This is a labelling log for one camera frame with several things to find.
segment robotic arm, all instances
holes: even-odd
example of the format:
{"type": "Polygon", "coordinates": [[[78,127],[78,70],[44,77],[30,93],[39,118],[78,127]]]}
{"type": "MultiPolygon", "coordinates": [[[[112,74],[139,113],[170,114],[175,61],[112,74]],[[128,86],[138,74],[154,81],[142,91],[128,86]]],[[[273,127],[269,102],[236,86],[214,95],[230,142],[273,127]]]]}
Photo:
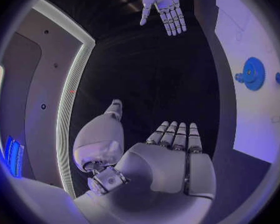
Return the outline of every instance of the robotic arm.
{"type": "Polygon", "coordinates": [[[90,174],[90,191],[75,201],[82,213],[91,223],[200,223],[216,180],[196,124],[187,137],[185,123],[165,121],[123,155],[121,116],[122,103],[113,100],[75,140],[75,162],[90,174]]]}
{"type": "Polygon", "coordinates": [[[140,25],[146,24],[152,4],[154,4],[164,23],[168,36],[176,36],[186,31],[184,16],[179,7],[179,0],[142,0],[143,12],[140,25]]]}

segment blue light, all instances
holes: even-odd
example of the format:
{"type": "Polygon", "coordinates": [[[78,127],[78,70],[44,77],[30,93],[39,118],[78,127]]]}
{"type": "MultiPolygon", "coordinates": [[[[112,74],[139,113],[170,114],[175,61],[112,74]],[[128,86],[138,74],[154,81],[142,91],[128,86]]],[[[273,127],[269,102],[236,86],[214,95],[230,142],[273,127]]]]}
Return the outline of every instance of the blue light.
{"type": "Polygon", "coordinates": [[[23,151],[24,147],[9,136],[5,149],[5,161],[14,177],[21,177],[23,151]]]}

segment white panel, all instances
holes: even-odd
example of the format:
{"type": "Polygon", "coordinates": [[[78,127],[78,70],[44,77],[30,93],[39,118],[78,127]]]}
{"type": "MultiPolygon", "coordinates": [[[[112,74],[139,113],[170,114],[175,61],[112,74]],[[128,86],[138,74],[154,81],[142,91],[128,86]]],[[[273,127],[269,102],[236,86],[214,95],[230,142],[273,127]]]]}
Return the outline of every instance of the white panel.
{"type": "Polygon", "coordinates": [[[216,5],[239,26],[245,30],[249,21],[249,9],[240,0],[216,0],[216,5]]]}
{"type": "Polygon", "coordinates": [[[272,163],[280,145],[280,85],[275,81],[280,61],[259,21],[251,14],[246,30],[220,8],[215,33],[226,53],[233,77],[243,71],[245,61],[256,57],[266,70],[258,91],[235,81],[237,129],[234,149],[272,163]]]}

